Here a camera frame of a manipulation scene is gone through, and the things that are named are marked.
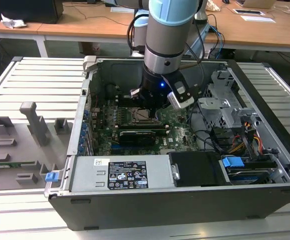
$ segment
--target open computer chassis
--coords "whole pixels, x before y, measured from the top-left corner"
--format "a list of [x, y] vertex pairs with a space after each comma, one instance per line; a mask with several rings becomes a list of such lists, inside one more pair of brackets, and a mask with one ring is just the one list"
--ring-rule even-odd
[[204, 61], [204, 77], [181, 66], [195, 104], [154, 118], [128, 101], [142, 64], [85, 59], [61, 181], [45, 188], [70, 229], [259, 219], [290, 203], [290, 135], [236, 62]]

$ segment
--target blue cable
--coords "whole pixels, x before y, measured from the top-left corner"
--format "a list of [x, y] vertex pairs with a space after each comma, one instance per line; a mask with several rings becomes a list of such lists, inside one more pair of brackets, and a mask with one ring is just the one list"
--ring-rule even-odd
[[221, 34], [216, 30], [216, 28], [214, 27], [214, 26], [210, 26], [211, 27], [211, 29], [219, 36], [219, 38], [220, 38], [220, 48], [219, 48], [219, 52], [218, 52], [218, 54], [217, 54], [217, 56], [216, 56], [216, 59], [219, 57], [219, 55], [220, 55], [220, 52], [221, 52], [221, 50], [222, 50], [222, 48], [223, 48], [223, 41], [222, 41], [222, 39], [221, 39]]

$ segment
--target motherboard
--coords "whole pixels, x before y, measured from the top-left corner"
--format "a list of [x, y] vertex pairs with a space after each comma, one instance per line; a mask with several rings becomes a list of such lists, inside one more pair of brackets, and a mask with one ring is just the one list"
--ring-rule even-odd
[[186, 109], [171, 106], [149, 118], [149, 111], [139, 107], [118, 106], [108, 100], [91, 109], [95, 156], [165, 155], [169, 152], [196, 151]]

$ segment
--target barcode sticker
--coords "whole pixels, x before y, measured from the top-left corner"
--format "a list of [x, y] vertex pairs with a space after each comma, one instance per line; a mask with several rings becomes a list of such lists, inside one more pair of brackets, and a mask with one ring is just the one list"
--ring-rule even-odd
[[94, 166], [108, 166], [110, 158], [95, 158]]

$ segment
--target crumpled paper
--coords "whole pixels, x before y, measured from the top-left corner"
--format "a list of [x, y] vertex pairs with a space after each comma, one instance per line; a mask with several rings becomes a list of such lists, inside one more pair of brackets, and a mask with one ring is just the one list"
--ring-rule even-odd
[[13, 19], [9, 19], [5, 16], [3, 16], [3, 14], [1, 14], [1, 20], [0, 20], [1, 23], [3, 23], [3, 25], [5, 27], [8, 27], [10, 29], [13, 29], [13, 28], [20, 28], [20, 27], [25, 27], [27, 26], [23, 20], [13, 20]]
[[220, 12], [220, 8], [217, 5], [215, 5], [212, 0], [208, 0], [206, 10]]

